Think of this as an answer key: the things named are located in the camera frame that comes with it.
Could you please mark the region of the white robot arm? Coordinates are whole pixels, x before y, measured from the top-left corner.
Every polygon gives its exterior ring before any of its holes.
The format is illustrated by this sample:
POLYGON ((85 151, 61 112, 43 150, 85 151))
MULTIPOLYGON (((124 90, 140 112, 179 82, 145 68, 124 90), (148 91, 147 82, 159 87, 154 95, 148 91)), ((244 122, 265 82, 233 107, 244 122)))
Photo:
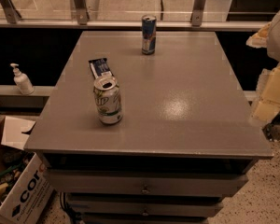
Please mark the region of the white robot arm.
POLYGON ((251 106, 251 123, 265 126, 280 112, 280 10, 273 19, 250 36, 246 44, 252 48, 266 48, 270 58, 278 61, 272 70, 263 69, 251 106))

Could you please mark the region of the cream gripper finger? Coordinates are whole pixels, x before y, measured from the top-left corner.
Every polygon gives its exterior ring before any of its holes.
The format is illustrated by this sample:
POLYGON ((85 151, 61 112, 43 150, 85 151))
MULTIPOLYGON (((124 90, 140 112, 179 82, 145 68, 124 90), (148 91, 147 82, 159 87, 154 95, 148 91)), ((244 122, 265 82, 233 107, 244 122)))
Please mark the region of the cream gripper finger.
POLYGON ((271 24, 268 22, 261 29, 259 29, 256 33, 250 36, 246 40, 246 44, 251 48, 266 48, 267 47, 267 37, 269 33, 269 28, 271 24))
POLYGON ((250 120, 254 124, 268 124, 280 112, 280 63, 272 70, 263 69, 252 102, 250 120))

